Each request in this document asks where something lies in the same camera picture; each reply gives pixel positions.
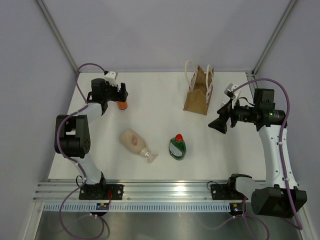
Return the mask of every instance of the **brown paper bag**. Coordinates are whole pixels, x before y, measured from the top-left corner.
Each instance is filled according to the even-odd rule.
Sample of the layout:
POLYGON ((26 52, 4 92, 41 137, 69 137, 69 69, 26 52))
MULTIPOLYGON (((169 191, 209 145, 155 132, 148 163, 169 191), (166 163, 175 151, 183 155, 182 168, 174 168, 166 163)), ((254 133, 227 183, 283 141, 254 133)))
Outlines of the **brown paper bag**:
POLYGON ((187 76, 188 64, 192 63, 190 61, 187 61, 184 68, 185 78, 189 83, 189 92, 186 95, 183 110, 207 115, 213 91, 214 70, 210 65, 208 65, 205 73, 199 65, 195 67, 192 64, 194 73, 191 81, 189 81, 187 76))

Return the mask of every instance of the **red logo on bottle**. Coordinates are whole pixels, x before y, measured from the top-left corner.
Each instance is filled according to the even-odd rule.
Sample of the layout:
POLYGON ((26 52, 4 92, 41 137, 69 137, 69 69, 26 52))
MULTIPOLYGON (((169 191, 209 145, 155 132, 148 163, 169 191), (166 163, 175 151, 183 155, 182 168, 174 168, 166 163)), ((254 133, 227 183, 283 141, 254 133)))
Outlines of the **red logo on bottle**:
POLYGON ((132 143, 134 146, 137 146, 137 144, 138 144, 138 138, 137 138, 137 136, 132 135, 131 143, 132 143))

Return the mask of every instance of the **green bottle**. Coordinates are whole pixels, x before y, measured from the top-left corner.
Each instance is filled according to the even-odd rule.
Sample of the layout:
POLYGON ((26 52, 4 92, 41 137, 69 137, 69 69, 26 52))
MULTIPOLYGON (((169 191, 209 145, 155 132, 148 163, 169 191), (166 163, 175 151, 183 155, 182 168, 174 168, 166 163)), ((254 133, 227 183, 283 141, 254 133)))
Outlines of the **green bottle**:
POLYGON ((170 155, 176 160, 184 159, 187 152, 187 147, 181 134, 178 134, 170 139, 169 152, 170 155))

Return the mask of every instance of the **white wall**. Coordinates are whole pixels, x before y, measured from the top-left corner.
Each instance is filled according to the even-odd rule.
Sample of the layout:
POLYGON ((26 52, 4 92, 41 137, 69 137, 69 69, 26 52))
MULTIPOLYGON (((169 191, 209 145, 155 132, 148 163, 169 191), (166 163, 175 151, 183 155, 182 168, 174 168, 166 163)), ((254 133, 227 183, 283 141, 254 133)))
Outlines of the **white wall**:
POLYGON ((67 112, 73 73, 32 0, 0 8, 0 239, 16 240, 54 153, 55 120, 67 112))
POLYGON ((78 65, 251 70, 289 0, 44 0, 78 65))
MULTIPOLYGON (((307 208, 320 237, 319 144, 320 144, 320 1, 301 0, 262 66, 258 77, 284 85, 291 103, 288 119, 288 150, 294 176, 307 191, 307 208)), ((258 83, 260 88, 272 84, 258 83)), ((276 108, 286 109, 276 89, 276 108)))

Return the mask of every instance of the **orange object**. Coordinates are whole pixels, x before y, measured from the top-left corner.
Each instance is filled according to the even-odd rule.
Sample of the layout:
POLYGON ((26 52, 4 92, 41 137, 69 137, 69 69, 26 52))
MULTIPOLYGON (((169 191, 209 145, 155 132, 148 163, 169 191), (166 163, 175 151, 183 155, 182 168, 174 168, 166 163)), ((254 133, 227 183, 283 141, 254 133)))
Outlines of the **orange object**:
POLYGON ((121 110, 125 110, 128 107, 127 101, 125 102, 117 101, 116 104, 118 105, 118 108, 121 110))

